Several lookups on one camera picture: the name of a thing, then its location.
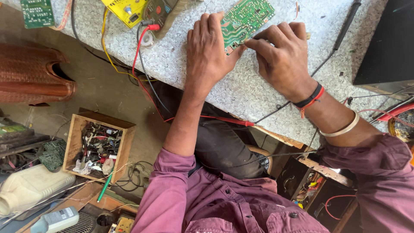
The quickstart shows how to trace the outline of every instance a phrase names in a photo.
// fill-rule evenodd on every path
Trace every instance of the man's left hand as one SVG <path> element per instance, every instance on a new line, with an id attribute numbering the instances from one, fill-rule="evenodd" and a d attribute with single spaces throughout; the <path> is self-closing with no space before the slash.
<path id="1" fill-rule="evenodd" d="M 187 80 L 185 92 L 204 101 L 213 86 L 234 69 L 247 49 L 236 48 L 229 56 L 224 51 L 220 21 L 224 12 L 207 14 L 194 23 L 187 34 Z"/>

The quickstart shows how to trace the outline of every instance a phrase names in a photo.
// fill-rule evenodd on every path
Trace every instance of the green wire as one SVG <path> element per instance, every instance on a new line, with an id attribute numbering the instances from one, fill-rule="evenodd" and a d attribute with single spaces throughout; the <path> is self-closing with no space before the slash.
<path id="1" fill-rule="evenodd" d="M 112 172 L 113 172 L 113 168 L 114 168 L 114 167 L 115 167 L 115 166 L 113 166 L 113 167 L 112 167 L 112 169 L 111 169 L 111 174 L 110 174 L 110 175 L 108 176 L 108 178 L 106 179 L 105 185 L 103 186 L 102 191 L 101 191 L 101 193 L 99 194 L 99 197 L 98 197 L 97 202 L 100 202 L 100 201 L 101 201 L 102 196 L 104 195 L 104 192 L 105 192 L 106 188 L 108 187 L 109 182 L 110 182 L 110 181 L 111 181 L 111 179 L 112 179 Z"/>

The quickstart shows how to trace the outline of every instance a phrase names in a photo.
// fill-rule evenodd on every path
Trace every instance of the hand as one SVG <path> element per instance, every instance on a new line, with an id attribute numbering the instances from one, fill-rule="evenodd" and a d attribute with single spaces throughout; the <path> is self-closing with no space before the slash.
<path id="1" fill-rule="evenodd" d="M 304 23 L 271 25 L 254 39 L 245 40 L 245 45 L 256 50 L 260 75 L 293 103 L 305 100 L 315 91 L 318 83 L 308 73 Z"/>
<path id="2" fill-rule="evenodd" d="M 213 86 L 233 70 L 247 49 L 242 45 L 226 55 L 220 24 L 223 15 L 223 11 L 211 15 L 204 13 L 187 34 L 185 92 L 202 101 Z"/>

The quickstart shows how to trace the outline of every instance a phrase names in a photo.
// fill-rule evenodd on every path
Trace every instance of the red wire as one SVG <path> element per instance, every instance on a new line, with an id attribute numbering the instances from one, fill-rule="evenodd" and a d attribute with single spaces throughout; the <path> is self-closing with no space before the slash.
<path id="1" fill-rule="evenodd" d="M 200 117 L 207 117 L 207 118 L 214 118 L 214 119 L 217 119 L 215 116 L 203 116 L 203 115 L 200 115 Z M 175 118 L 175 117 L 171 117 L 171 118 L 169 118 L 169 119 L 165 120 L 164 122 L 170 121 L 170 120 L 172 120 L 172 119 L 174 119 L 174 118 Z"/>
<path id="2" fill-rule="evenodd" d="M 146 28 L 142 31 L 142 33 L 141 33 L 140 40 L 138 41 L 137 52 L 135 53 L 134 63 L 132 64 L 132 67 L 135 67 L 135 64 L 136 64 L 136 62 L 137 62 L 137 57 L 138 57 L 138 54 L 139 54 L 139 52 L 140 52 L 141 41 L 142 41 L 142 38 L 144 37 L 144 34 L 145 34 L 145 32 L 146 32 L 147 30 L 149 30 L 149 27 L 146 27 Z M 134 77 L 137 79 L 137 81 L 140 83 L 140 86 L 141 86 L 141 87 L 145 90 L 145 92 L 148 94 L 149 98 L 151 99 L 152 103 L 154 104 L 155 109 L 157 110 L 157 112 L 158 112 L 159 116 L 161 117 L 161 119 L 162 119 L 164 122 L 167 122 L 167 121 L 170 121 L 170 120 L 174 119 L 175 117 L 171 117 L 171 118 L 169 118 L 169 119 L 167 119 L 167 120 L 164 120 L 164 118 L 162 117 L 162 115 L 161 115 L 161 113 L 160 113 L 159 109 L 157 108 L 157 106 L 156 106 L 156 104 L 155 104 L 154 100 L 152 99 L 151 95 L 150 95 L 150 94 L 149 94 L 149 92 L 146 90 L 146 88 L 142 85 L 141 80 L 139 80 L 139 78 L 137 78 L 137 76 L 135 75 L 135 72 L 134 72 L 134 71 L 132 71 L 132 74 L 133 74 L 133 75 L 134 75 Z M 203 116 L 203 115 L 201 115 L 200 117 L 207 117 L 207 118 L 215 118 L 215 119 L 216 119 L 216 117 L 214 117 L 214 116 Z"/>
<path id="3" fill-rule="evenodd" d="M 328 202 L 331 200 L 331 199 L 334 199 L 335 197 L 356 197 L 355 195 L 339 195 L 339 196 L 333 196 L 333 197 L 331 197 L 331 198 L 329 198 L 326 202 L 325 202 L 325 210 L 326 210 L 326 212 L 331 216 L 331 217 L 333 217 L 334 219 L 336 219 L 336 220 L 341 220 L 340 218 L 335 218 L 334 216 L 332 216 L 331 215 L 331 213 L 329 213 L 329 211 L 328 211 Z"/>
<path id="4" fill-rule="evenodd" d="M 144 37 L 145 32 L 149 29 L 149 27 L 146 27 L 140 36 L 140 40 L 138 41 L 138 46 L 137 46 L 137 52 L 135 53 L 135 58 L 134 58 L 134 63 L 132 64 L 132 67 L 135 67 L 135 63 L 137 62 L 137 57 L 138 57 L 138 53 L 140 52 L 140 45 L 141 45 L 141 41 L 142 38 Z M 138 80 L 138 82 L 140 83 L 140 86 L 145 90 L 145 92 L 148 94 L 149 98 L 151 99 L 152 103 L 155 106 L 155 109 L 157 110 L 159 116 L 161 117 L 162 120 L 164 120 L 164 118 L 162 117 L 161 113 L 159 112 L 158 108 L 156 107 L 156 104 L 154 102 L 154 100 L 152 99 L 151 95 L 149 94 L 149 92 L 146 90 L 146 88 L 142 85 L 141 80 L 139 78 L 137 78 L 137 76 L 135 75 L 135 72 L 132 71 L 132 74 L 134 75 L 134 77 Z"/>
<path id="5" fill-rule="evenodd" d="M 408 125 L 408 126 L 410 126 L 410 127 L 413 127 L 413 128 L 414 128 L 414 125 L 409 124 L 409 123 L 407 123 L 407 122 L 405 122 L 405 121 L 400 120 L 398 117 L 396 117 L 396 116 L 392 115 L 392 114 L 391 114 L 391 113 L 389 113 L 389 112 L 386 112 L 386 111 L 383 111 L 383 110 L 378 110 L 378 109 L 365 109 L 365 110 L 361 110 L 361 111 L 359 111 L 359 112 L 364 112 L 364 111 L 376 111 L 376 112 L 382 112 L 382 113 L 387 114 L 388 116 L 390 116 L 390 117 L 394 118 L 395 120 L 397 120 L 397 121 L 399 121 L 399 122 L 401 122 L 401 123 L 403 123 L 403 124 L 405 124 L 405 125 Z"/>

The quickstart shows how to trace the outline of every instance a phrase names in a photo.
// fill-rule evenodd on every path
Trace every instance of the speckled countertop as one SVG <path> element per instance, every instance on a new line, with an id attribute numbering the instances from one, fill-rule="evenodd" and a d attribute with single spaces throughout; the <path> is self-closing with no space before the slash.
<path id="1" fill-rule="evenodd" d="M 0 0 L 20 9 L 19 0 Z M 185 43 L 187 31 L 199 19 L 202 13 L 229 10 L 238 0 L 189 0 L 185 9 L 175 19 L 167 35 L 151 49 L 143 49 L 143 59 L 147 72 L 170 85 L 183 89 L 186 78 Z M 296 16 L 295 0 L 269 0 L 275 8 L 273 17 L 264 28 L 282 21 L 291 22 Z M 353 0 L 300 0 L 297 22 L 306 24 L 311 33 L 308 41 L 309 73 L 331 52 L 343 22 Z M 314 79 L 320 82 L 328 93 L 339 101 L 349 96 L 363 96 L 372 92 L 352 86 L 363 56 L 368 48 L 375 28 L 380 20 L 387 0 L 363 1 L 340 49 L 316 73 Z M 66 0 L 52 0 L 55 21 L 60 23 Z M 76 0 L 75 25 L 79 38 L 88 45 L 100 49 L 101 27 L 104 5 L 100 0 Z M 117 17 L 110 14 L 107 21 L 105 43 L 110 54 L 128 65 L 132 65 L 136 50 L 137 28 L 127 28 Z M 73 36 L 70 19 L 63 33 Z M 286 102 L 285 98 L 274 90 L 258 73 L 255 52 L 247 50 L 236 67 L 211 90 L 207 101 L 236 116 L 249 121 L 257 121 L 276 109 L 276 105 Z M 397 101 L 388 97 L 370 97 L 355 99 L 351 108 L 384 109 Z M 363 112 L 367 119 L 372 112 Z M 267 130 L 309 144 L 315 127 L 307 119 L 301 119 L 299 111 L 288 105 L 278 113 L 260 122 Z M 313 142 L 319 145 L 319 135 Z"/>

